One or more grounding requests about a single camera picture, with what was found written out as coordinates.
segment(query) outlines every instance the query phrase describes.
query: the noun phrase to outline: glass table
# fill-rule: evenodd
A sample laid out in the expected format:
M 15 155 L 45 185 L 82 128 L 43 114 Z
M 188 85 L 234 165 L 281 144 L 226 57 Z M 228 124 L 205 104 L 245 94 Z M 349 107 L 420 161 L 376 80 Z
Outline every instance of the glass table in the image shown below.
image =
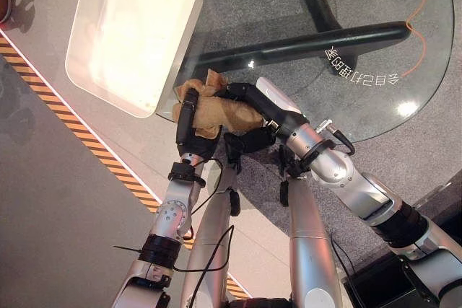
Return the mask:
M 452 0 L 204 0 L 176 85 L 264 76 L 352 141 L 410 119 L 442 81 Z M 157 114 L 170 118 L 174 94 Z

